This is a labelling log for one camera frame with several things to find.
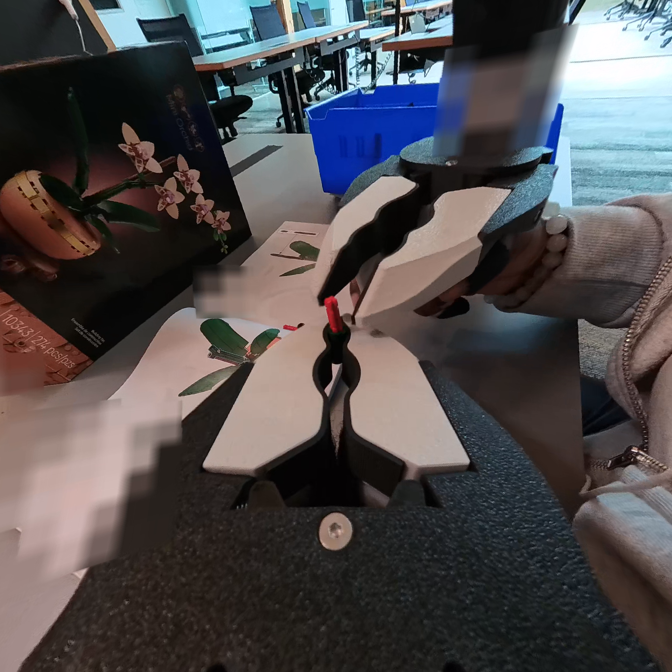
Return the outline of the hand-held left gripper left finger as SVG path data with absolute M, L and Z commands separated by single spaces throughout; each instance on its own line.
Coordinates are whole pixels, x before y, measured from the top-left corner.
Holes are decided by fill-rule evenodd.
M 315 365 L 327 343 L 323 326 L 291 332 L 253 365 L 206 456 L 209 473 L 263 476 L 333 457 L 329 402 Z

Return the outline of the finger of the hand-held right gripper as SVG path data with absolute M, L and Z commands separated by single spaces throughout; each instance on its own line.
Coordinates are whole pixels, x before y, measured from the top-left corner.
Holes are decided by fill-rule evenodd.
M 428 223 L 410 231 L 377 266 L 361 301 L 361 320 L 414 311 L 470 275 L 481 255 L 478 234 L 510 193 L 480 187 L 438 197 Z
M 316 262 L 316 301 L 337 296 L 355 280 L 365 290 L 378 264 L 418 224 L 421 184 L 383 176 L 333 218 Z

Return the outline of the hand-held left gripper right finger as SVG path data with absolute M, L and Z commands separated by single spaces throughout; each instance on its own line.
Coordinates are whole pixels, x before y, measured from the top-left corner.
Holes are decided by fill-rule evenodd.
M 395 339 L 352 328 L 340 459 L 359 481 L 464 472 L 470 458 L 419 360 Z

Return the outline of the green toy connector cylinder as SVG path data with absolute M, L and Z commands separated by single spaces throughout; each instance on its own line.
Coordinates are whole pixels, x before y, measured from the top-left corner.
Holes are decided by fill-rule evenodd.
M 351 331 L 347 323 L 342 322 L 340 331 L 333 331 L 330 323 L 325 324 L 323 330 L 323 339 L 326 344 L 326 357 L 332 365 L 341 365 L 343 363 L 343 351 L 346 348 Z

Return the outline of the person's right forearm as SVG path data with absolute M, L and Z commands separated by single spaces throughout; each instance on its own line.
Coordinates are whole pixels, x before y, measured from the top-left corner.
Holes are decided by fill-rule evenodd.
M 561 265 L 518 311 L 629 325 L 659 268 L 671 255 L 671 194 L 640 195 L 605 206 L 573 206 Z

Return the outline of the person's right hand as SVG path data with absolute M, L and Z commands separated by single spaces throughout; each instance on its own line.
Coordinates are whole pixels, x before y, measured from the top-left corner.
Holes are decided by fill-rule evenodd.
M 548 238 L 542 225 L 527 232 L 512 234 L 507 238 L 509 262 L 503 271 L 481 290 L 484 296 L 492 298 L 491 304 L 496 309 L 508 312 L 511 309 L 509 304 L 514 308 L 518 307 L 526 299 L 510 300 L 510 296 L 515 296 L 517 290 L 528 284 L 530 284 L 528 292 L 534 293 L 550 276 L 552 270 L 542 263 L 550 254 L 547 250 Z

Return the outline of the blue plastic bin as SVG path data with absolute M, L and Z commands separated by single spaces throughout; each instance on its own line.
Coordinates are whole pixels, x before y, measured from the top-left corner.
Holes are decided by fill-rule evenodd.
M 436 106 L 454 107 L 468 123 L 469 109 L 494 110 L 496 96 L 448 92 L 437 84 L 390 85 L 373 93 L 361 89 L 341 93 L 308 111 L 310 132 L 323 190 L 342 196 L 366 170 L 382 163 L 413 141 L 436 129 Z

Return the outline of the open building instruction booklet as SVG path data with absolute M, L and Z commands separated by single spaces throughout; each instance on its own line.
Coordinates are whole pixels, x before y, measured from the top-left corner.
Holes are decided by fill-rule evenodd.
M 289 334 L 285 324 L 324 324 L 326 314 L 311 292 L 319 248 L 327 224 L 285 222 L 231 278 L 238 313 L 221 317 L 251 343 L 267 329 Z M 144 356 L 112 399 L 126 404 L 172 399 L 181 403 L 182 418 L 204 402 L 234 370 L 225 359 L 210 357 L 211 343 L 200 331 L 204 317 L 183 308 L 169 317 Z

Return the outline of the person's blue jeans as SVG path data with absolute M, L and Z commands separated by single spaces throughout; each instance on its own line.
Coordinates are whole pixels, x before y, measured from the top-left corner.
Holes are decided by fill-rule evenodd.
M 593 435 L 630 420 L 626 411 L 611 397 L 603 380 L 579 376 L 583 436 Z

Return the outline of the black orchid set box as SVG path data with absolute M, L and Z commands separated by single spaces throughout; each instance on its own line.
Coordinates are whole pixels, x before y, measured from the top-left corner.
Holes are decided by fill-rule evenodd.
M 250 236 L 186 45 L 1 67 L 1 393 L 72 381 Z

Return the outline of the person's beige zip hoodie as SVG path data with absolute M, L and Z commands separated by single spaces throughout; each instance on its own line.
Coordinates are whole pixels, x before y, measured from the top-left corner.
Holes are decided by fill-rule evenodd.
M 573 527 L 609 600 L 671 670 L 671 260 L 612 353 L 610 395 L 631 420 L 587 440 Z

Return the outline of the row of black office chairs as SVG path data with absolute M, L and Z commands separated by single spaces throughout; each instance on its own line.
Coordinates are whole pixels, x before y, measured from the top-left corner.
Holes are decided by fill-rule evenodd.
M 282 24 L 278 8 L 274 4 L 269 3 L 266 5 L 252 6 L 250 10 L 253 17 L 254 27 L 257 30 L 257 35 L 261 38 L 260 41 L 289 35 Z M 220 50 L 206 53 L 202 39 L 197 36 L 194 29 L 189 25 L 187 17 L 182 13 L 171 18 L 158 20 L 138 19 L 137 21 L 148 42 L 157 43 L 172 41 L 185 43 L 192 59 L 212 52 L 225 51 Z M 347 68 L 348 49 L 343 53 L 343 64 L 346 65 Z M 321 74 L 324 70 L 329 68 L 329 65 L 334 74 L 333 84 L 336 92 L 340 93 L 349 89 L 349 82 L 342 91 L 339 91 L 337 88 L 337 63 L 335 61 L 335 54 L 319 56 L 315 46 L 308 46 L 304 53 L 304 63 L 294 67 L 303 117 L 305 116 L 304 108 L 307 106 L 304 104 L 303 99 L 305 98 L 307 101 L 310 101 L 311 99 L 309 93 L 314 85 L 313 75 Z M 206 99 L 210 105 L 210 110 L 216 127 L 220 130 L 222 143 L 226 144 L 231 142 L 231 140 L 237 136 L 235 122 L 243 119 L 244 113 L 249 111 L 252 105 L 251 99 L 246 96 L 239 96 L 235 93 L 235 88 L 241 85 L 235 85 L 235 79 L 231 71 L 197 72 L 197 74 L 199 75 L 199 79 L 206 94 Z M 280 96 L 279 74 L 268 75 L 260 79 L 264 78 L 267 79 L 269 83 L 275 83 L 276 91 Z

